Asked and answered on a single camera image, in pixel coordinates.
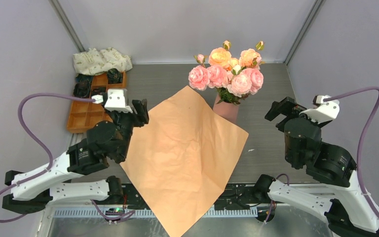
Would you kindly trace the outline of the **green orange wrapping paper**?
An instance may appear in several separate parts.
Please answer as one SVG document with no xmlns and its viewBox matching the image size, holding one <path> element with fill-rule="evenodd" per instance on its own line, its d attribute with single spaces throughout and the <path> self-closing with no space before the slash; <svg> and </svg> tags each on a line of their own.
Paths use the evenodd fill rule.
<svg viewBox="0 0 379 237">
<path fill-rule="evenodd" d="M 169 236 L 180 237 L 224 192 L 248 132 L 188 86 L 149 117 L 133 130 L 121 167 Z"/>
</svg>

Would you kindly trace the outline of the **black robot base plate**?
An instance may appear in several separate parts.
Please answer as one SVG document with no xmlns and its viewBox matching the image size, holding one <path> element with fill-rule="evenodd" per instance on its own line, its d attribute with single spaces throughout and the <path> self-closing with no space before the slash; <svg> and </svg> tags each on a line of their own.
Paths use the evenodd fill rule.
<svg viewBox="0 0 379 237">
<path fill-rule="evenodd" d="M 150 210 L 143 197 L 132 184 L 123 184 L 122 194 L 109 197 L 107 200 L 96 201 L 98 205 L 116 204 L 135 210 Z M 255 196 L 253 184 L 229 183 L 225 191 L 217 198 L 213 206 L 215 210 L 245 210 L 260 204 L 270 204 L 266 197 Z"/>
</svg>

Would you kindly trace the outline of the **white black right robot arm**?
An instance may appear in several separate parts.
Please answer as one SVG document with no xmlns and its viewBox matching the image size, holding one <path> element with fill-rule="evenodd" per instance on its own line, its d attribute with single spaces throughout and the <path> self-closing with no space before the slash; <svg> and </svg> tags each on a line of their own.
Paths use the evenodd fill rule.
<svg viewBox="0 0 379 237">
<path fill-rule="evenodd" d="M 360 184 L 358 164 L 344 148 L 322 141 L 322 127 L 340 112 L 338 100 L 316 96 L 307 109 L 286 97 L 274 101 L 265 115 L 269 121 L 284 119 L 276 127 L 284 133 L 285 160 L 295 169 L 327 187 L 332 197 L 319 197 L 261 175 L 253 196 L 261 203 L 283 202 L 305 211 L 328 225 L 338 237 L 379 237 L 379 206 Z"/>
</svg>

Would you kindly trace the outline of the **pale small rose stem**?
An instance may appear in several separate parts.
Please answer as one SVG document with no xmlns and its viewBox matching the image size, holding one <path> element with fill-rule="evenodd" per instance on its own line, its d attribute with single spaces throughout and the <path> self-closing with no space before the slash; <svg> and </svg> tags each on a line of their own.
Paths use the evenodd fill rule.
<svg viewBox="0 0 379 237">
<path fill-rule="evenodd" d="M 237 97 L 250 93 L 252 82 L 240 65 L 235 65 L 231 70 L 231 78 L 228 79 L 226 89 Z"/>
</svg>

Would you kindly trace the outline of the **peach rose flower stem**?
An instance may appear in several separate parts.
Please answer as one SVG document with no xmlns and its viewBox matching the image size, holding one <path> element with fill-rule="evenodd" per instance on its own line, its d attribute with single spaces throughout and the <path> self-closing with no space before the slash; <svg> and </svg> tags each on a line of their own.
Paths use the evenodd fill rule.
<svg viewBox="0 0 379 237">
<path fill-rule="evenodd" d="M 255 48 L 249 48 L 240 52 L 238 58 L 233 57 L 230 53 L 231 42 L 226 40 L 223 42 L 222 47 L 213 49 L 208 57 L 208 63 L 211 66 L 221 66 L 222 68 L 230 71 L 234 66 L 246 68 L 258 68 L 263 64 L 262 57 L 259 51 L 263 50 L 265 43 L 263 41 L 258 42 Z"/>
</svg>

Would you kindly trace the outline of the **pink cylindrical vase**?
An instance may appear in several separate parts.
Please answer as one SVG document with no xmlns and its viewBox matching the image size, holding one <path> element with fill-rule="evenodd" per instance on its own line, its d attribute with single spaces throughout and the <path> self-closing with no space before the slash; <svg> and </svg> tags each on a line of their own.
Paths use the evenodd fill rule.
<svg viewBox="0 0 379 237">
<path fill-rule="evenodd" d="M 228 120 L 229 122 L 236 124 L 238 112 L 239 112 L 239 105 L 234 105 L 232 103 L 227 103 L 227 102 L 219 103 L 219 100 L 220 100 L 220 97 L 217 94 L 214 105 L 213 105 L 213 111 L 219 116 Z"/>
</svg>

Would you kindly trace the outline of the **pink single rose stem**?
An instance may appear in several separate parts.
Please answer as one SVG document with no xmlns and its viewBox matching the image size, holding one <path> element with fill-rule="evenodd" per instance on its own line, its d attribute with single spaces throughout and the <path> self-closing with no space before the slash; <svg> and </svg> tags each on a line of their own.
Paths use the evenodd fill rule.
<svg viewBox="0 0 379 237">
<path fill-rule="evenodd" d="M 257 68 L 247 68 L 242 71 L 251 81 L 250 94 L 256 94 L 263 86 L 264 76 Z"/>
</svg>

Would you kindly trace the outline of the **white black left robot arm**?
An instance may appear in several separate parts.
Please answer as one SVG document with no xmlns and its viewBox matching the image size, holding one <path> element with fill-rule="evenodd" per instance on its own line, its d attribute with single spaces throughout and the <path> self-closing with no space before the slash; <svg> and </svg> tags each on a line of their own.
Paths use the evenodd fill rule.
<svg viewBox="0 0 379 237">
<path fill-rule="evenodd" d="M 126 160 L 133 129 L 149 123 L 147 100 L 133 100 L 131 113 L 113 111 L 109 116 L 111 120 L 88 130 L 86 138 L 54 159 L 51 167 L 44 165 L 26 173 L 8 171 L 5 183 L 10 193 L 2 198 L 2 208 L 30 214 L 58 201 L 120 204 L 124 190 L 115 176 L 88 183 L 69 182 L 108 168 L 108 159 L 117 164 Z"/>
</svg>

